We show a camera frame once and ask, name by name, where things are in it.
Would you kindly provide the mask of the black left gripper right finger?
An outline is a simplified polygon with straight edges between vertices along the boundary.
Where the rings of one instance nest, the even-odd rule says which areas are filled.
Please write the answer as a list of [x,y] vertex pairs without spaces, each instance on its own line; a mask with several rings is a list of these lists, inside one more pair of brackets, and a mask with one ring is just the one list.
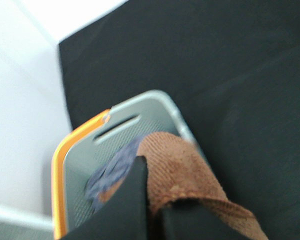
[[180,200],[162,208],[166,240],[246,240],[194,200]]

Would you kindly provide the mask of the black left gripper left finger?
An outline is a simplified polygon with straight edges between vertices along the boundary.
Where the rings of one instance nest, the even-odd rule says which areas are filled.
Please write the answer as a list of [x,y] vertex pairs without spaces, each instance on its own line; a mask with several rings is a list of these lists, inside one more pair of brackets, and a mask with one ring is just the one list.
[[125,180],[103,207],[63,240],[147,240],[146,159],[134,159]]

